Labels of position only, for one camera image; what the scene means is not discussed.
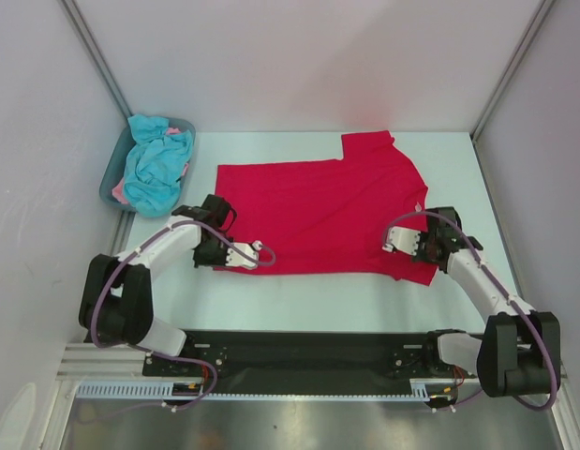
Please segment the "red t shirt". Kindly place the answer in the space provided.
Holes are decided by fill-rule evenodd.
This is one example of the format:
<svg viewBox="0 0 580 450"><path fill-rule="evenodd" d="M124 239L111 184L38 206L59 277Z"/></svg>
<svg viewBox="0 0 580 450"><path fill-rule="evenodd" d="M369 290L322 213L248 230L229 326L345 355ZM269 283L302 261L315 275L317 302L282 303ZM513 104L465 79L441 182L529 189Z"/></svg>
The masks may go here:
<svg viewBox="0 0 580 450"><path fill-rule="evenodd" d="M383 250L388 225L423 231L428 187L387 131L345 134L343 157L221 165L216 195L236 210L231 235L260 240L275 264L253 276L372 273L430 285L435 265Z"/></svg>

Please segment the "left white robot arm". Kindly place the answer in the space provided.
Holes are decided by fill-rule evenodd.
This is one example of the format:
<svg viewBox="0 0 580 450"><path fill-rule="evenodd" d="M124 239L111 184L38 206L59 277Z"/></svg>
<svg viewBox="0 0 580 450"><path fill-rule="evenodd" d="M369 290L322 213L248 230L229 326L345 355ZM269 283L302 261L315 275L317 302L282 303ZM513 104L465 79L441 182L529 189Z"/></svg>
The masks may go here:
<svg viewBox="0 0 580 450"><path fill-rule="evenodd" d="M156 317L153 284L181 257L190 256L195 267L224 267L230 253L224 240L236 218L229 202L209 194L198 207L177 207L161 230L129 252L90 261L79 322L94 345L161 353L174 373L190 372L197 353L184 331Z"/></svg>

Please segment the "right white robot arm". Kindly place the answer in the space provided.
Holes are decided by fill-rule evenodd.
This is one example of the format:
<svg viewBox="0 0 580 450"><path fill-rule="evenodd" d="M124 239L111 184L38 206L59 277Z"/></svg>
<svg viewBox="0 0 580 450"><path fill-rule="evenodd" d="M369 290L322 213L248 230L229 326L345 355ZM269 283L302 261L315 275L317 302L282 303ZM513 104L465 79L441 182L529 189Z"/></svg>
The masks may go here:
<svg viewBox="0 0 580 450"><path fill-rule="evenodd" d="M551 408L560 388L560 323L511 293L499 281L483 246L461 230L452 207L420 213L421 233L415 258L436 265L464 291L484 319L483 336L446 332L424 349L422 364L433 376L454 365L479 379L491 398L510 397L534 411Z"/></svg>

